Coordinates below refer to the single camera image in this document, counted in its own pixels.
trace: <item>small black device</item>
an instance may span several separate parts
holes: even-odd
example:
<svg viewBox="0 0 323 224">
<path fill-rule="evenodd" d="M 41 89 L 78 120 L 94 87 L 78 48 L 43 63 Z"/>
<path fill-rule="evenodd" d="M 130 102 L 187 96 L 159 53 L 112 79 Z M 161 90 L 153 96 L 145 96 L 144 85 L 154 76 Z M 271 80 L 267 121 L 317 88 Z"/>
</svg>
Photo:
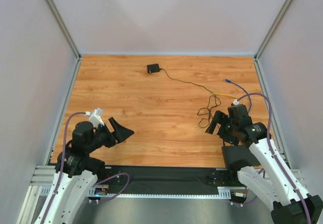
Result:
<svg viewBox="0 0 323 224">
<path fill-rule="evenodd" d="M 159 71 L 160 71 L 160 68 L 158 64 L 147 65 L 147 73 L 152 74 L 152 73 L 158 73 Z"/>
</svg>

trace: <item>tangled black wire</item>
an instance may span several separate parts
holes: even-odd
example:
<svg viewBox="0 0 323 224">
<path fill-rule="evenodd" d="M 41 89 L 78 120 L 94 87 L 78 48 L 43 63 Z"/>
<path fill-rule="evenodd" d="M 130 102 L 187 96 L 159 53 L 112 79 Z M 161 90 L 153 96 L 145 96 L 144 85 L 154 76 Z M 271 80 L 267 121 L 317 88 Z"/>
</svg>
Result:
<svg viewBox="0 0 323 224">
<path fill-rule="evenodd" d="M 203 108 L 201 108 L 201 109 L 199 109 L 198 110 L 198 112 L 197 112 L 197 115 L 198 116 L 204 116 L 204 115 L 208 115 L 207 116 L 207 118 L 203 118 L 203 119 L 201 119 L 200 120 L 200 122 L 198 123 L 198 126 L 200 127 L 200 128 L 206 128 L 206 127 L 208 127 L 208 125 L 210 125 L 210 119 L 212 119 L 213 118 L 213 115 L 212 115 L 212 109 L 213 108 L 215 108 L 215 107 L 217 107 L 217 106 L 219 106 L 219 105 L 221 105 L 221 100 L 211 91 L 211 90 L 209 90 L 208 88 L 206 88 L 205 86 L 203 86 L 203 85 L 200 85 L 200 84 L 195 84 L 195 83 L 193 83 L 193 82 L 187 82 L 187 81 L 183 81 L 183 80 L 180 80 L 180 79 L 174 79 L 174 78 L 172 78 L 172 77 L 170 77 L 169 75 L 168 75 L 168 73 L 166 72 L 166 70 L 165 69 L 160 69 L 160 70 L 164 70 L 164 72 L 166 73 L 166 75 L 167 75 L 167 77 L 169 77 L 170 79 L 172 79 L 172 80 L 177 80 L 177 81 L 180 81 L 180 82 L 182 82 L 182 83 L 187 83 L 187 84 L 193 84 L 193 85 L 195 85 L 195 86 L 199 86 L 199 87 L 202 87 L 202 88 L 204 88 L 205 90 L 207 90 L 208 92 L 210 92 L 211 94 L 213 94 L 213 95 L 211 95 L 210 97 L 209 97 L 209 99 L 208 99 L 208 104 L 207 104 L 207 107 L 203 107 Z M 210 103 L 211 103 L 211 98 L 214 98 L 214 102 L 216 103 L 215 104 L 215 106 L 212 106 L 211 108 L 209 108 L 209 106 L 210 106 Z M 204 110 L 204 109 L 206 109 L 206 111 L 207 111 L 207 113 L 201 113 L 201 111 L 202 110 Z M 201 126 L 201 123 L 203 122 L 203 121 L 207 121 L 208 122 L 208 124 L 206 125 L 206 126 Z"/>
<path fill-rule="evenodd" d="M 211 103 L 211 98 L 214 98 L 215 106 L 212 106 L 211 108 L 209 108 L 210 103 Z M 207 118 L 202 118 L 202 119 L 200 120 L 200 122 L 198 123 L 198 126 L 199 126 L 200 128 L 206 128 L 206 127 L 208 127 L 208 126 L 210 125 L 210 121 L 211 121 L 211 120 L 212 120 L 212 118 L 213 118 L 213 115 L 212 115 L 212 109 L 213 109 L 213 108 L 215 108 L 215 107 L 217 107 L 217 106 L 219 106 L 219 105 L 221 105 L 221 100 L 220 100 L 220 99 L 219 99 L 219 98 L 214 94 L 214 95 L 211 95 L 211 96 L 209 97 L 207 107 L 203 107 L 203 108 L 201 108 L 201 109 L 199 109 L 199 110 L 198 110 L 198 112 L 197 112 L 197 115 L 198 115 L 198 116 L 204 116 L 204 115 L 207 115 Z M 207 121 L 207 125 L 206 125 L 206 126 L 201 126 L 201 123 L 202 123 L 202 122 L 205 122 L 205 121 Z"/>
</svg>

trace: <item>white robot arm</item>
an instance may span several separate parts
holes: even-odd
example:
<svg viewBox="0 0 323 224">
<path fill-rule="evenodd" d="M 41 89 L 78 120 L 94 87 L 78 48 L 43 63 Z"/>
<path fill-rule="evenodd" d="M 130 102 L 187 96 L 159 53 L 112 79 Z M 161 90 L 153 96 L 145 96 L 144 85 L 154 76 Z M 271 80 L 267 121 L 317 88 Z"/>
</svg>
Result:
<svg viewBox="0 0 323 224">
<path fill-rule="evenodd" d="M 245 105 L 228 107 L 229 115 L 216 111 L 205 132 L 233 145 L 242 142 L 258 159 L 270 181 L 262 178 L 244 159 L 233 163 L 240 183 L 253 191 L 271 211 L 275 224 L 316 223 L 323 208 L 321 198 L 311 196 L 293 175 L 276 149 L 263 123 L 253 123 Z"/>
<path fill-rule="evenodd" d="M 50 194 L 35 224 L 71 224 L 90 188 L 97 183 L 98 176 L 101 179 L 106 177 L 104 162 L 90 157 L 89 154 L 102 146 L 113 147 L 134 134 L 132 130 L 119 125 L 113 118 L 109 118 L 114 129 L 110 132 L 101 119 L 100 108 L 92 113 L 87 111 L 73 115 L 77 114 L 88 116 L 89 121 L 79 122 L 72 133 L 72 140 L 64 144 L 55 166 L 56 173 Z"/>
</svg>

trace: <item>wooden tabletop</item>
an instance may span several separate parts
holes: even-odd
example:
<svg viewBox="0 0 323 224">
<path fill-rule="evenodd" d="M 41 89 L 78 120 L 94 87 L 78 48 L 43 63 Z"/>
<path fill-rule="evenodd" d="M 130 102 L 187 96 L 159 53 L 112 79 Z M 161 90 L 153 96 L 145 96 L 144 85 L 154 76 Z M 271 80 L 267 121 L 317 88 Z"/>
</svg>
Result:
<svg viewBox="0 0 323 224">
<path fill-rule="evenodd" d="M 76 111 L 103 109 L 102 119 L 111 131 L 108 118 L 135 132 L 125 142 L 112 148 L 102 147 L 92 157 L 106 164 L 149 166 L 224 167 L 222 140 L 206 134 L 198 126 L 211 93 L 202 87 L 171 80 L 164 71 L 148 74 L 148 64 L 159 64 L 170 77 L 204 85 L 215 94 L 244 95 L 228 78 L 249 93 L 261 92 L 258 77 L 249 57 L 183 57 L 137 55 L 85 55 L 74 85 L 52 162 L 62 151 L 63 130 L 68 116 Z M 227 113 L 233 98 L 219 95 L 216 107 Z M 252 97 L 253 122 L 267 125 L 264 100 Z M 75 125 L 87 120 L 72 118 L 68 140 Z"/>
</svg>

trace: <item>gray wall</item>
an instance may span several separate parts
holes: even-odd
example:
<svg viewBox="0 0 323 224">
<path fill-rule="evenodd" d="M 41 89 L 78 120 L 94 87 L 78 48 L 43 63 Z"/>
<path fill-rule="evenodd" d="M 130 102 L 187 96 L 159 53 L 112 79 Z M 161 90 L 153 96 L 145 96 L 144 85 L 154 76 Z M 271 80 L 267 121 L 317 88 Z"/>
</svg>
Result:
<svg viewBox="0 0 323 224">
<path fill-rule="evenodd" d="M 54 0 L 81 53 L 254 55 L 285 0 Z"/>
<path fill-rule="evenodd" d="M 289 161 L 321 197 L 322 49 L 323 0 L 294 0 L 260 59 Z"/>
<path fill-rule="evenodd" d="M 44 0 L 0 0 L 0 15 L 0 223 L 15 223 L 76 60 Z"/>
</svg>

